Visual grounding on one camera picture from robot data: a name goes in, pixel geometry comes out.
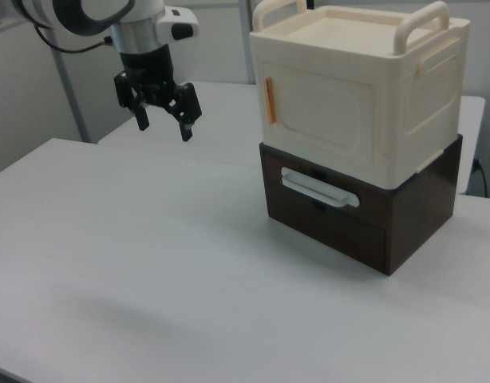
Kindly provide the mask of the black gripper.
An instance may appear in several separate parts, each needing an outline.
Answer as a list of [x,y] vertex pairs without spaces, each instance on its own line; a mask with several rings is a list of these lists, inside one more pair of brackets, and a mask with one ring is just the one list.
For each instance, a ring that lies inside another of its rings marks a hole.
[[149,126],[147,103],[171,114],[179,123],[182,141],[189,141],[202,110],[194,85],[175,83],[169,46],[142,54],[121,53],[121,61],[124,72],[114,77],[117,100],[121,108],[135,116],[139,130]]

